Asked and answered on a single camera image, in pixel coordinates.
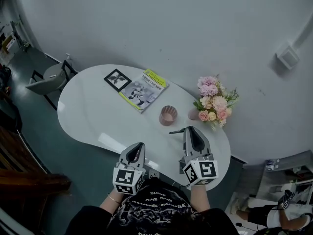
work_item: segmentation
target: black shorts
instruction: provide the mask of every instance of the black shorts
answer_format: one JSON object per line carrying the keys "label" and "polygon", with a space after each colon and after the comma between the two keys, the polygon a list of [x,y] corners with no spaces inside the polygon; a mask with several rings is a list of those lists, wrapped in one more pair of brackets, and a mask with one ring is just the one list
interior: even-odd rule
{"label": "black shorts", "polygon": [[275,206],[263,206],[252,208],[249,216],[248,222],[268,226],[268,214]]}

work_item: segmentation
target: person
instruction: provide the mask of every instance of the person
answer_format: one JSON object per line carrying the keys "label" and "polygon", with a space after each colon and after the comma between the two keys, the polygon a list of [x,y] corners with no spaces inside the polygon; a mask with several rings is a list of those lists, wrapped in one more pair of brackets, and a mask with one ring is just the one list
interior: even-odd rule
{"label": "person", "polygon": [[228,216],[211,209],[205,186],[192,186],[190,202],[177,187],[146,180],[136,195],[112,190],[100,207],[84,206],[66,235],[238,234]]}
{"label": "person", "polygon": [[247,200],[240,206],[238,198],[233,201],[230,213],[254,224],[268,228],[281,227],[283,230],[289,231],[298,231],[313,220],[312,205],[290,204],[283,209],[282,203],[279,203],[278,205],[249,208]]}

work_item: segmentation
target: gray chair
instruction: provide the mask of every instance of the gray chair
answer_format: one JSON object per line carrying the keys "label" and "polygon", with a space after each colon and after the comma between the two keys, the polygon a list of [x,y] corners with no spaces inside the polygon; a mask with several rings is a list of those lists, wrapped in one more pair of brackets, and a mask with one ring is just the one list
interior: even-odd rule
{"label": "gray chair", "polygon": [[[49,104],[57,110],[57,107],[52,103],[47,94],[62,90],[62,88],[69,81],[69,74],[73,73],[77,74],[72,66],[65,60],[63,63],[59,63],[49,67],[44,75],[42,76],[39,72],[33,71],[33,74],[30,78],[29,84],[26,85],[26,88],[37,93],[39,95],[43,95],[45,99],[49,102]],[[35,75],[39,78],[43,79],[41,81],[37,81]]]}

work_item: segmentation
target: picture frame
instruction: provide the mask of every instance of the picture frame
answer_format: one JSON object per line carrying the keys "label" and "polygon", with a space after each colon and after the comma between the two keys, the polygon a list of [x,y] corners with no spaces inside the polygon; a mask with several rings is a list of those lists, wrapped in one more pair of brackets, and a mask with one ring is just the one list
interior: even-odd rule
{"label": "picture frame", "polygon": [[120,92],[131,83],[131,80],[118,69],[113,70],[109,75],[107,75],[104,78],[104,81],[106,81],[117,92]]}

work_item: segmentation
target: pink glass cup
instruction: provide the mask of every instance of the pink glass cup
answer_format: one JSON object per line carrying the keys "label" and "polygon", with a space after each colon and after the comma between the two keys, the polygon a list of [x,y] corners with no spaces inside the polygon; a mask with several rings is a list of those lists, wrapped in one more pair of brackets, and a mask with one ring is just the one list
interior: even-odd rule
{"label": "pink glass cup", "polygon": [[160,117],[158,120],[164,126],[171,125],[177,118],[177,110],[170,105],[164,106],[161,110]]}

